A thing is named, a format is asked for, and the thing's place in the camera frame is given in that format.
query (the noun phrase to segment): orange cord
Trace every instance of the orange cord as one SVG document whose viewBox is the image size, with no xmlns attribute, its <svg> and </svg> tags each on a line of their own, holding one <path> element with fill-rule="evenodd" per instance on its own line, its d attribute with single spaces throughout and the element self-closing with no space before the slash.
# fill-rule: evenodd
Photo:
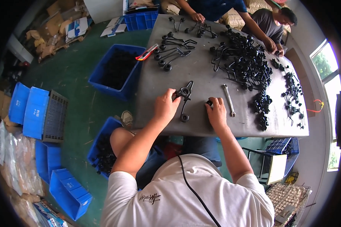
<svg viewBox="0 0 341 227">
<path fill-rule="evenodd" d="M 323 105 L 324 105 L 324 103 L 323 103 L 321 100 L 319 100 L 319 99 L 316 99 L 316 100 L 314 100 L 313 102 L 316 102 L 316 101 L 319 101 L 319 102 L 320 102 L 320 105 L 321 105 L 321 109 L 320 109 L 319 111 L 315 111 L 315 110 L 309 110 L 309 109 L 306 109 L 306 110 L 309 110 L 309 111 L 311 111 L 311 112 L 315 112 L 315 113 L 319 113 L 319 112 L 321 112 L 321 110 L 322 110 L 322 108 L 323 108 Z"/>
</svg>

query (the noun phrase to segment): person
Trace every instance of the person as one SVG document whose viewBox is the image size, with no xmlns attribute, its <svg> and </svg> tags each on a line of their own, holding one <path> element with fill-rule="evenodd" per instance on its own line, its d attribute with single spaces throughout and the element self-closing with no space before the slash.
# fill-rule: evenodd
<svg viewBox="0 0 341 227">
<path fill-rule="evenodd" d="M 243 0 L 188 0 L 188 2 L 176 0 L 176 2 L 181 7 L 179 15 L 190 15 L 194 21 L 201 21 L 202 23 L 205 20 L 218 21 L 225 13 L 234 8 L 256 38 L 265 44 L 269 53 L 274 54 L 277 50 L 275 43 L 264 34 L 250 17 Z"/>
<path fill-rule="evenodd" d="M 273 40 L 279 51 L 279 56 L 284 56 L 283 46 L 280 44 L 284 25 L 297 25 L 297 16 L 289 8 L 283 7 L 278 12 L 272 12 L 268 9 L 257 10 L 251 18 L 258 24 L 259 28 Z M 245 25 L 242 32 L 253 34 L 252 30 Z"/>
<path fill-rule="evenodd" d="M 222 98 L 209 98 L 213 108 L 205 104 L 205 111 L 221 140 L 234 183 L 224 179 L 213 164 L 220 161 L 215 154 L 216 138 L 185 137 L 183 154 L 161 165 L 151 182 L 138 191 L 137 173 L 149 162 L 146 159 L 150 158 L 153 142 L 172 120 L 181 101 L 181 97 L 172 101 L 175 91 L 168 89 L 156 98 L 153 118 L 136 135 L 124 128 L 111 134 L 117 160 L 109 176 L 100 225 L 273 226 L 273 204 L 226 124 Z"/>
</svg>

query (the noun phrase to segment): shoe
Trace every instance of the shoe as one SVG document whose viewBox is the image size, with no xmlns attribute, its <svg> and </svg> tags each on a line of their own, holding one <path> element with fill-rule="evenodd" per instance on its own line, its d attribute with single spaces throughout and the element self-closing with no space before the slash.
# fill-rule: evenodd
<svg viewBox="0 0 341 227">
<path fill-rule="evenodd" d="M 127 126 L 133 123 L 133 116 L 129 111 L 125 110 L 121 115 L 121 120 Z"/>
</svg>

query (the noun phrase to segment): chair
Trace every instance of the chair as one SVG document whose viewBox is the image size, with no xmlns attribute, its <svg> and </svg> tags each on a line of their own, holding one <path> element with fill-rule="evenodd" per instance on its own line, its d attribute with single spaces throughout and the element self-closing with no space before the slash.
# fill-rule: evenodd
<svg viewBox="0 0 341 227">
<path fill-rule="evenodd" d="M 263 156 L 263 162 L 261 164 L 260 168 L 260 174 L 258 177 L 260 184 L 270 185 L 275 182 L 281 181 L 284 178 L 284 171 L 286 166 L 286 154 L 278 154 L 274 152 L 264 151 L 264 150 L 251 150 L 249 148 L 243 148 L 248 151 L 248 160 L 250 161 L 250 152 L 254 152 L 256 154 Z M 262 178 L 261 175 L 263 173 L 264 169 L 264 163 L 265 163 L 265 157 L 267 157 L 268 160 L 270 160 L 270 167 L 269 167 L 269 174 L 268 178 Z"/>
</svg>

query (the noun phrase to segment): parts storage bin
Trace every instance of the parts storage bin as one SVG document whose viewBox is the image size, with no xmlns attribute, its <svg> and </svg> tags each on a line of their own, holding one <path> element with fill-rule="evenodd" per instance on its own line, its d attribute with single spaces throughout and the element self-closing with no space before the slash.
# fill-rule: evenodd
<svg viewBox="0 0 341 227">
<path fill-rule="evenodd" d="M 267 147 L 266 151 L 281 154 L 291 138 L 274 139 Z"/>
<path fill-rule="evenodd" d="M 68 99 L 51 90 L 44 121 L 43 141 L 63 142 L 64 121 L 66 119 L 67 108 Z"/>
<path fill-rule="evenodd" d="M 120 49 L 124 51 L 129 51 L 130 53 L 136 52 L 137 55 L 141 55 L 145 52 L 145 47 L 137 47 L 131 45 L 123 45 L 123 44 L 114 44 L 112 47 L 107 51 L 104 57 L 101 59 L 99 64 L 96 66 L 95 70 L 90 76 L 88 82 L 97 88 L 99 91 L 109 94 L 111 96 L 117 97 L 123 101 L 128 101 L 128 99 L 135 93 L 134 89 L 136 88 L 136 81 L 140 75 L 142 62 L 138 61 L 133 70 L 131 71 L 130 75 L 127 77 L 123 87 L 120 90 L 110 88 L 108 86 L 100 84 L 101 78 L 104 76 L 105 66 L 109 59 L 115 52 L 115 49 Z"/>
<path fill-rule="evenodd" d="M 122 127 L 122 124 L 119 120 L 116 120 L 113 117 L 109 117 L 105 124 L 102 126 L 100 132 L 97 134 L 96 138 L 93 140 L 92 146 L 90 151 L 88 152 L 87 159 L 93 164 L 98 164 L 99 159 L 97 158 L 97 155 L 100 153 L 99 150 L 96 147 L 97 141 L 100 137 L 101 134 L 111 134 L 115 129 Z M 105 173 L 101 172 L 101 175 L 104 176 L 106 179 L 109 178 Z"/>
<path fill-rule="evenodd" d="M 299 156 L 298 139 L 295 137 L 292 137 L 290 143 L 291 143 L 293 149 L 291 150 L 291 154 L 289 155 L 289 157 L 286 160 L 285 172 L 284 172 L 285 177 L 288 174 L 288 172 L 291 170 L 291 168 L 293 167 L 295 161 L 297 160 L 297 158 Z"/>
<path fill-rule="evenodd" d="M 128 31 L 151 29 L 158 17 L 158 11 L 132 13 L 124 16 Z"/>
<path fill-rule="evenodd" d="M 29 97 L 30 88 L 18 82 L 15 85 L 13 97 L 10 101 L 9 120 L 18 124 L 23 124 L 25 107 Z"/>
<path fill-rule="evenodd" d="M 38 174 L 47 184 L 49 184 L 52 170 L 62 168 L 61 148 L 55 143 L 36 140 L 35 156 Z"/>
<path fill-rule="evenodd" d="M 29 92 L 23 121 L 23 135 L 42 139 L 49 91 L 32 87 Z"/>
<path fill-rule="evenodd" d="M 68 216 L 75 221 L 86 213 L 92 200 L 92 195 L 66 168 L 52 171 L 49 191 Z"/>
</svg>

